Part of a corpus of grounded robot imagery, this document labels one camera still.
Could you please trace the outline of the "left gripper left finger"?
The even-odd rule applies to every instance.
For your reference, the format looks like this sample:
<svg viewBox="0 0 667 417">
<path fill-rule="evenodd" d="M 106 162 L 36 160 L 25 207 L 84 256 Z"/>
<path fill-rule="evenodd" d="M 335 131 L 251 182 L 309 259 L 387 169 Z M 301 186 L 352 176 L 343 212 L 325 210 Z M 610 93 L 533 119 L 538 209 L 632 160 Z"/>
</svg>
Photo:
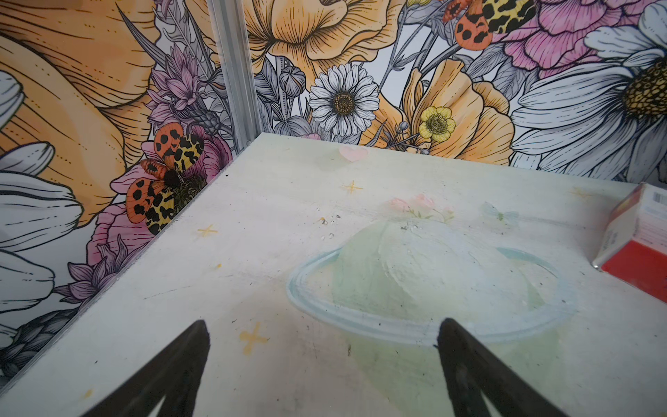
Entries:
<svg viewBox="0 0 667 417">
<path fill-rule="evenodd" d="M 205 321 L 193 322 L 86 416 L 191 416 L 205 370 L 210 338 Z"/>
</svg>

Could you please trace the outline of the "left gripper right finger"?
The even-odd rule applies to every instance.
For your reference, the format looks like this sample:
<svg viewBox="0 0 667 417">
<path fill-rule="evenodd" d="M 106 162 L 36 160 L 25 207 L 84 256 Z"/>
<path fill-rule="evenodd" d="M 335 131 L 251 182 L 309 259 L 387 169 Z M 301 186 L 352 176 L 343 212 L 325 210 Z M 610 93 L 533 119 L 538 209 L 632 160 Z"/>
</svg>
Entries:
<svg viewBox="0 0 667 417">
<path fill-rule="evenodd" d="M 439 327 L 436 348 L 456 416 L 563 416 L 565 413 L 520 378 L 452 318 Z"/>
</svg>

